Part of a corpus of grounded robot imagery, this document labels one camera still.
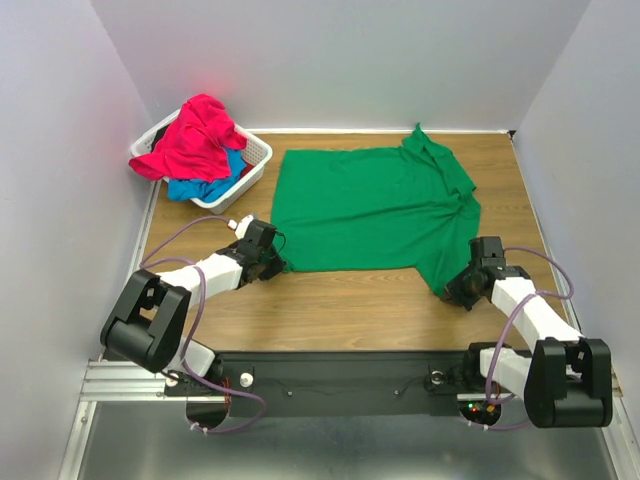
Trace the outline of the green t shirt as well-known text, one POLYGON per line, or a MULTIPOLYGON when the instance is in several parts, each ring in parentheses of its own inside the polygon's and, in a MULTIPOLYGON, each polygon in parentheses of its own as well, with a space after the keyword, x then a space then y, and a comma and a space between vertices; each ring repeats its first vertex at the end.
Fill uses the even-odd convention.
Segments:
POLYGON ((413 268, 441 296, 479 232, 475 190, 453 152, 415 128, 395 147, 287 151, 271 221, 289 272, 413 268))

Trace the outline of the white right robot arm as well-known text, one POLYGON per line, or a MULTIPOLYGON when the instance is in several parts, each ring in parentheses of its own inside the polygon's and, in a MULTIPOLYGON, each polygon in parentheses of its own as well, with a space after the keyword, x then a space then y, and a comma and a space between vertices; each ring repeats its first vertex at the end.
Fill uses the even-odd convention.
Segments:
POLYGON ((547 302, 552 292, 507 262, 499 237, 477 237, 469 247, 470 260, 446 285, 446 300, 471 310, 485 298, 507 321, 497 342, 474 343, 464 354, 461 381, 484 390, 482 405, 464 408, 468 420, 491 418, 518 398, 537 428, 609 426, 613 383, 606 342, 564 321, 547 302))

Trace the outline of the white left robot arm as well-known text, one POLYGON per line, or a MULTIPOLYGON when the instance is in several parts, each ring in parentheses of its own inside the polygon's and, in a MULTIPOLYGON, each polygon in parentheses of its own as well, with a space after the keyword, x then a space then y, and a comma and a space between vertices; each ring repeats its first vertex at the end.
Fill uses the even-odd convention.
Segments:
POLYGON ((209 257, 196 262, 168 258, 168 263, 183 266, 164 273, 134 271, 107 317, 100 343, 150 373, 180 372, 199 393, 215 392, 223 373, 213 363, 215 354, 189 364, 193 335, 183 334, 189 310, 196 306, 200 317, 207 299, 256 280, 267 281, 286 265, 274 245, 281 235, 274 225, 252 215, 226 225, 235 241, 209 257))

